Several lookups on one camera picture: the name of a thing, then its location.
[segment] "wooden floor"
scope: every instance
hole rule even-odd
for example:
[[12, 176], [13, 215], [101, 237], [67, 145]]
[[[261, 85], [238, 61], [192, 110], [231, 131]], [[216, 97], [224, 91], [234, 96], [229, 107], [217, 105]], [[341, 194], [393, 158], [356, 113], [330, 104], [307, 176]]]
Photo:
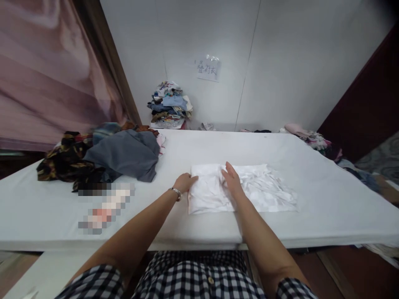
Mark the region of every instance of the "wooden floor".
[[0, 299], [11, 290], [39, 257], [40, 254], [15, 253], [0, 264]]
[[[124, 298], [130, 298], [153, 253], [143, 258]], [[320, 299], [399, 298], [399, 270], [371, 251], [339, 246], [306, 255], [292, 254]], [[0, 299], [39, 255], [14, 254], [0, 264]]]

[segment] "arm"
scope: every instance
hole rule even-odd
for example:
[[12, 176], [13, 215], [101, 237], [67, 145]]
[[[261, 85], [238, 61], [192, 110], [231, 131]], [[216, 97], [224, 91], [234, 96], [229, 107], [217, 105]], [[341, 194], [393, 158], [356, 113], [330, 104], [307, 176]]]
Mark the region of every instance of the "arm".
[[222, 174], [235, 201], [243, 239], [254, 257], [265, 292], [276, 296], [278, 283], [287, 277], [309, 285], [292, 256], [245, 195], [240, 178], [229, 162]]
[[[197, 176], [191, 178], [188, 173], [185, 173], [178, 177], [173, 187], [184, 193], [197, 179]], [[121, 272], [127, 286], [136, 267], [164, 224], [177, 197], [178, 194], [175, 191], [167, 190], [133, 217], [84, 263], [69, 283], [92, 267], [108, 264]]]

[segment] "person's left hand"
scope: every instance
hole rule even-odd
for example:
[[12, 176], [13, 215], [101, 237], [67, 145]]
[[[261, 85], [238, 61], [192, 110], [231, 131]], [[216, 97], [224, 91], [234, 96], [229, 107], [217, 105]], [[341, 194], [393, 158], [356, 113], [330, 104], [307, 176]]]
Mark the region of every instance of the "person's left hand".
[[185, 173], [177, 178], [173, 188], [179, 190], [181, 193], [185, 193], [197, 180], [198, 176], [191, 177], [189, 173]]

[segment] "hand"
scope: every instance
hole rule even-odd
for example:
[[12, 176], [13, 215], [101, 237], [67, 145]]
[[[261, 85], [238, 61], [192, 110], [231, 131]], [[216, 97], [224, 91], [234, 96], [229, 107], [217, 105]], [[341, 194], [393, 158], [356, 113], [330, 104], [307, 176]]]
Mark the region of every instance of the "hand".
[[245, 196], [245, 193], [241, 187], [240, 177], [238, 176], [238, 174], [236, 173], [236, 171], [229, 162], [226, 162], [226, 170], [227, 172], [225, 172], [224, 169], [222, 169], [222, 175], [226, 180], [230, 194], [233, 196], [234, 199], [236, 199], [237, 196], [240, 195]]
[[198, 176], [191, 177], [190, 174], [185, 173], [177, 178], [173, 188], [179, 190], [181, 193], [187, 192], [190, 187], [198, 180]]

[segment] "paper sign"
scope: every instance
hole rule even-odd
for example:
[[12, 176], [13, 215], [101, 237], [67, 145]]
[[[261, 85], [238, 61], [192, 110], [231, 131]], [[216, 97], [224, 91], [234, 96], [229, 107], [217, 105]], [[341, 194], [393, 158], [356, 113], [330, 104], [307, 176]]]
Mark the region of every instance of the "paper sign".
[[211, 60], [210, 58], [196, 59], [197, 78], [219, 82], [217, 73], [220, 68], [219, 60]]

